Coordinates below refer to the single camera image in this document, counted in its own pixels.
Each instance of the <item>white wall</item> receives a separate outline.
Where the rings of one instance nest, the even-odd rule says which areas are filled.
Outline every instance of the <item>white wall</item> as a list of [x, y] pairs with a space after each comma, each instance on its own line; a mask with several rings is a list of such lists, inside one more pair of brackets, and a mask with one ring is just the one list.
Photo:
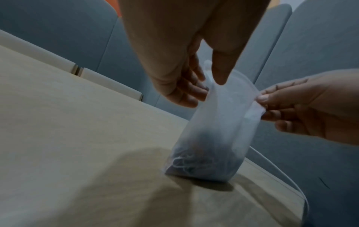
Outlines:
[[280, 0], [280, 3], [286, 3], [292, 6], [293, 11], [302, 3], [304, 0]]

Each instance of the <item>orange object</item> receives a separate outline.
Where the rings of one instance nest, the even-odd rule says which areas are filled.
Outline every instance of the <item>orange object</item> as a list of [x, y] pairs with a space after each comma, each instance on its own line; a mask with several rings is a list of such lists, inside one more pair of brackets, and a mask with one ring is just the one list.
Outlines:
[[106, 0], [117, 12], [118, 16], [121, 16], [120, 5], [117, 0]]

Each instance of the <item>translucent bag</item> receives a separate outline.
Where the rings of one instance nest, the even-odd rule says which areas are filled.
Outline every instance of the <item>translucent bag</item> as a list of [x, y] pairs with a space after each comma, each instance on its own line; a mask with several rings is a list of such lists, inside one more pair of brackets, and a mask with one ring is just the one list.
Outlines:
[[220, 86], [213, 82], [211, 66], [205, 62], [206, 101], [173, 147], [165, 173], [227, 182], [242, 164], [265, 109], [254, 101], [259, 91], [246, 76], [233, 70]]

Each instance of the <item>gray fabric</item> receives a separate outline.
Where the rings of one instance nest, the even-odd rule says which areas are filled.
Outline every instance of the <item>gray fabric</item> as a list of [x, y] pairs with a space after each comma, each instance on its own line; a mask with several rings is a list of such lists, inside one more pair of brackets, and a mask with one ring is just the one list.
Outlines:
[[142, 101], [155, 106], [159, 93], [132, 50], [121, 18], [116, 22], [97, 72], [142, 92]]
[[117, 14], [104, 0], [1, 0], [0, 29], [96, 70]]
[[[291, 13], [292, 8], [287, 4], [269, 9], [253, 32], [234, 69], [242, 72], [252, 82], [255, 81]], [[205, 60], [212, 59], [212, 48], [202, 41], [197, 55], [202, 64]], [[162, 96], [156, 107], [187, 120], [195, 112], [195, 109], [178, 106]]]
[[[359, 68], [359, 1], [306, 1], [292, 14], [255, 85], [342, 68]], [[359, 226], [359, 147], [277, 132], [262, 122], [252, 146], [287, 173], [307, 195], [308, 226]], [[272, 172], [250, 151], [247, 157]]]

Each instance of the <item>white cord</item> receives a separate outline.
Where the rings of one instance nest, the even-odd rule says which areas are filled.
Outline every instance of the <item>white cord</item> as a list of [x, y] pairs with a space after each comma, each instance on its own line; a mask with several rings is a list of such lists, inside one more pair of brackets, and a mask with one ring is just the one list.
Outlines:
[[259, 154], [262, 158], [264, 158], [265, 160], [267, 160], [267, 162], [269, 162], [270, 164], [272, 164], [274, 166], [274, 168], [276, 168], [276, 170], [278, 170], [281, 174], [283, 174], [296, 188], [297, 190], [303, 195], [305, 202], [307, 203], [307, 213], [306, 216], [304, 218], [307, 219], [308, 215], [309, 215], [309, 203], [307, 200], [306, 195], [304, 195], [303, 191], [300, 189], [300, 187], [288, 176], [286, 175], [278, 166], [276, 166], [273, 162], [271, 162], [271, 160], [269, 160], [266, 156], [264, 156], [263, 154], [261, 154], [259, 151], [257, 151], [256, 149], [254, 149], [253, 147], [250, 147], [252, 150], [254, 150], [257, 154]]

